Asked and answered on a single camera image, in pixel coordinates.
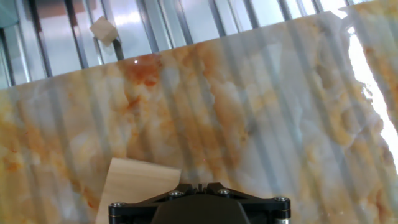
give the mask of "metal frame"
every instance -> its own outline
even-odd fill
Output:
[[[323,12],[327,1],[16,0],[20,23],[1,31],[0,88],[255,29],[267,24],[259,12],[280,11],[285,21]],[[119,31],[109,47],[90,31],[101,16]]]

